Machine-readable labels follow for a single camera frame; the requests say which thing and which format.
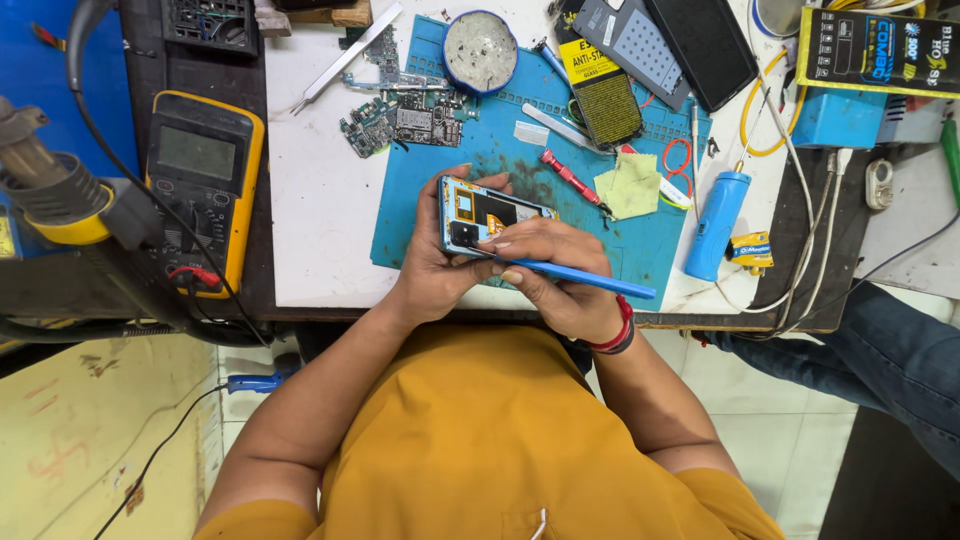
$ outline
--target phone screen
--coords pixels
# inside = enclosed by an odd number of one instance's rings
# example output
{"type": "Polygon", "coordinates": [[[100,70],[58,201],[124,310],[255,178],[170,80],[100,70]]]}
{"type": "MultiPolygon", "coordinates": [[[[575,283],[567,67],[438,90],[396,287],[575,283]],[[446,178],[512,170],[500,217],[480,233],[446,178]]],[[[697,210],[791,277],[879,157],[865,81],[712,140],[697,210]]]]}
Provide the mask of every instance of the phone screen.
{"type": "Polygon", "coordinates": [[[727,0],[646,0],[651,15],[707,112],[724,106],[757,75],[727,0]]]}

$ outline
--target hand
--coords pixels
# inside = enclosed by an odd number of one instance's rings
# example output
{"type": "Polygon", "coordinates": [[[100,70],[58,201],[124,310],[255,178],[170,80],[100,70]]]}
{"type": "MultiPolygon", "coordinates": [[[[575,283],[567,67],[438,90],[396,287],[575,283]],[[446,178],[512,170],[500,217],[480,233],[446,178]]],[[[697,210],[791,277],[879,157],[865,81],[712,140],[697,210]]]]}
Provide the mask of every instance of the hand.
{"type": "MultiPolygon", "coordinates": [[[[504,271],[503,264],[491,259],[468,260],[440,249],[437,179],[444,174],[466,179],[470,167],[471,164],[467,163],[441,171],[420,190],[417,225],[407,247],[400,277],[382,303],[410,330],[422,323],[444,318],[474,285],[504,271]]],[[[509,175],[501,173],[472,182],[512,194],[513,188],[508,181],[509,175]]]]}
{"type": "MultiPolygon", "coordinates": [[[[613,277],[610,260],[596,236],[553,219],[517,223],[477,247],[505,259],[546,260],[613,277]]],[[[543,274],[515,265],[508,266],[500,277],[522,292],[557,333],[600,344],[612,341],[623,329],[616,295],[610,291],[576,282],[554,284],[543,274]]]]}

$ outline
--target yellow cloth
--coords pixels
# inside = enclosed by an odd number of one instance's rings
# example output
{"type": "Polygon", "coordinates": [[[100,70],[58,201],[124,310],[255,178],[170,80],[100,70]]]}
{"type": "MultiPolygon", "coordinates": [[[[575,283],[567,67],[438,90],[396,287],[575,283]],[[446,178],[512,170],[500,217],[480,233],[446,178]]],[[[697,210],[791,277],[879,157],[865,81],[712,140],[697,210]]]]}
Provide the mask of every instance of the yellow cloth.
{"type": "Polygon", "coordinates": [[[620,220],[657,211],[660,178],[657,156],[619,153],[616,167],[595,177],[593,185],[620,220]]]}
{"type": "Polygon", "coordinates": [[[260,501],[197,540],[782,539],[738,479],[670,475],[634,448],[552,335],[426,327],[357,414],[324,474],[321,524],[260,501]]]}

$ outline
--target black desk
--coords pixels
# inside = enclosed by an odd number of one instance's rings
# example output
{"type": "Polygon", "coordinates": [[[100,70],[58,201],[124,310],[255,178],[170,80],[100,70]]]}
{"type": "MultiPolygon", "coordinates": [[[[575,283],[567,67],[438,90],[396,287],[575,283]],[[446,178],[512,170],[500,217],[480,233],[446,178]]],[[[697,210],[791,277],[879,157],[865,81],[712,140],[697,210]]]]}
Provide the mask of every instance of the black desk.
{"type": "MultiPolygon", "coordinates": [[[[263,45],[256,60],[209,55],[178,45],[165,46],[160,31],[158,2],[121,0],[121,18],[125,38],[136,48],[157,51],[151,59],[128,52],[133,124],[137,136],[140,162],[145,162],[147,133],[153,99],[164,88],[181,90],[217,99],[250,110],[266,121],[266,81],[263,45]]],[[[269,156],[269,137],[264,156],[269,156]]],[[[826,177],[827,153],[798,150],[801,165],[811,186],[811,197],[819,201],[826,177]]],[[[850,288],[860,245],[866,231],[869,209],[864,202],[863,171],[870,155],[857,152],[847,169],[843,193],[837,209],[833,245],[827,273],[815,307],[835,298],[850,288]]],[[[271,231],[271,195],[268,160],[260,164],[257,194],[244,267],[240,299],[254,318],[265,320],[344,320],[360,316],[364,309],[352,308],[289,308],[277,307],[274,297],[273,234],[271,231]]],[[[794,265],[806,239],[806,205],[793,165],[787,164],[770,231],[777,266],[760,280],[755,304],[762,306],[776,301],[787,289],[794,265]]],[[[792,317],[799,316],[809,298],[821,257],[826,223],[818,234],[818,255],[798,289],[792,317]]],[[[34,317],[133,318],[136,306],[90,266],[72,254],[50,256],[23,262],[0,264],[0,282],[5,286],[0,295],[0,313],[34,317]]],[[[214,317],[236,318],[231,302],[204,301],[204,309],[214,317]]],[[[805,330],[832,331],[839,324],[843,303],[807,319],[805,330]]],[[[698,315],[640,313],[637,322],[651,328],[711,328],[769,330],[780,315],[779,310],[738,315],[698,315]]],[[[527,320],[537,318],[531,311],[457,310],[453,320],[527,320]]]]}

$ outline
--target red screwdriver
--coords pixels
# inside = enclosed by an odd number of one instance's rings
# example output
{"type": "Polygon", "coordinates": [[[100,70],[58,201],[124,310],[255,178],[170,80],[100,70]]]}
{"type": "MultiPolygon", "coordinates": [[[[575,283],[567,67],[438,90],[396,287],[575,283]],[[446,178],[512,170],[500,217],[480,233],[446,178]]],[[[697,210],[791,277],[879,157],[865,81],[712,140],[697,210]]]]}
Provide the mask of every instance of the red screwdriver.
{"type": "Polygon", "coordinates": [[[543,151],[543,154],[540,154],[540,162],[546,163],[553,167],[553,170],[557,171],[557,174],[560,175],[560,178],[566,180],[566,182],[573,186],[577,190],[577,193],[580,193],[584,196],[585,199],[590,201],[592,205],[595,205],[597,208],[601,209],[608,216],[613,217],[613,210],[610,209],[603,201],[600,200],[600,196],[596,194],[596,191],[593,191],[586,184],[580,181],[577,178],[577,175],[573,174],[566,165],[557,161],[553,157],[553,151],[547,148],[543,151]]]}

